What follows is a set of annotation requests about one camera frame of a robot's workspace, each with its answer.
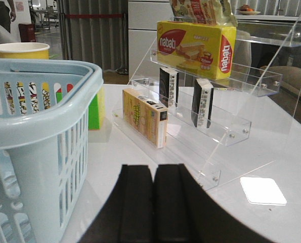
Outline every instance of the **white table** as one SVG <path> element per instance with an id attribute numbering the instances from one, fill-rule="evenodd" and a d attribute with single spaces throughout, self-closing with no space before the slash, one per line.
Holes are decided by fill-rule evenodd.
<path id="1" fill-rule="evenodd" d="M 63 243 L 80 239 L 110 194 L 122 164 L 148 165 L 153 174 L 157 168 L 136 143 L 111 123 L 111 111 L 125 87 L 105 85 L 107 119 L 101 131 L 89 134 L 88 175 Z M 242 105 L 235 103 L 242 101 L 233 96 L 237 94 L 230 92 L 223 97 L 232 99 L 231 109 L 241 114 Z M 253 124 L 249 139 L 228 148 L 217 148 L 210 159 L 223 161 L 228 157 L 229 161 L 221 165 L 219 186 L 208 193 L 231 215 L 265 237 L 275 242 L 301 243 L 301 125 L 268 97 L 246 99 L 256 111 L 247 114 Z M 217 99 L 216 105 L 231 104 Z M 240 184 L 240 176 L 244 175 L 274 179 L 287 204 L 250 204 Z"/>

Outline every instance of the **yellow paper cup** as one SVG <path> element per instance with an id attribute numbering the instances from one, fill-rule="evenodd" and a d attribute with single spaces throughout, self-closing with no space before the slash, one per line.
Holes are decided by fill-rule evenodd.
<path id="1" fill-rule="evenodd" d="M 0 58 L 49 59 L 49 48 L 38 42 L 0 44 Z"/>

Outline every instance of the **floor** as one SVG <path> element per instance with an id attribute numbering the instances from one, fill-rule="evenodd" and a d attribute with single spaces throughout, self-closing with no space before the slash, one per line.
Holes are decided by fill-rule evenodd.
<path id="1" fill-rule="evenodd" d="M 36 41 L 46 43 L 50 46 L 49 58 L 54 60 L 63 60 L 61 37 L 59 27 L 52 23 L 50 29 L 37 29 L 35 32 Z M 128 83 L 128 75 L 118 74 L 114 71 L 103 73 L 105 84 L 122 84 Z"/>

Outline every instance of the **plate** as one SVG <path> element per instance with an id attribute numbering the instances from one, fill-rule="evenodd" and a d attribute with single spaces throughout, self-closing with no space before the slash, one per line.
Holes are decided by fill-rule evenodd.
<path id="1" fill-rule="evenodd" d="M 243 15 L 257 15 L 260 14 L 258 11 L 238 11 L 239 14 Z"/>

